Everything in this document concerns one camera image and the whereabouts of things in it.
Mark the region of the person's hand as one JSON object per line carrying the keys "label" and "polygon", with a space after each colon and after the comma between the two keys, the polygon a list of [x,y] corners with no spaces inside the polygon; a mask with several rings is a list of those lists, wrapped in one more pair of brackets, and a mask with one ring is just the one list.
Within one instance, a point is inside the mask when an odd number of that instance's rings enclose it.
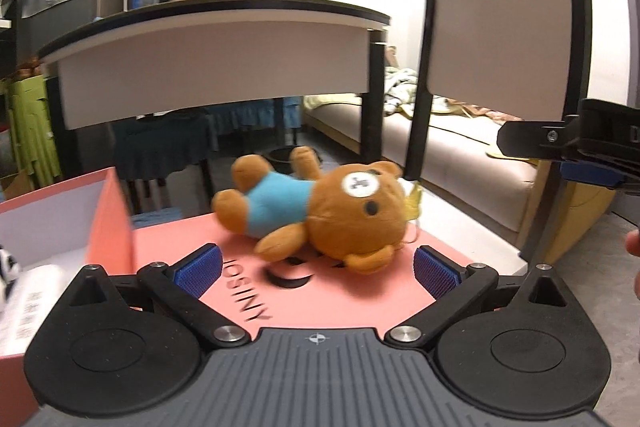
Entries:
{"label": "person's hand", "polygon": [[[626,251],[634,257],[640,258],[640,233],[638,230],[627,234]],[[634,277],[634,295],[640,299],[640,272]]]}

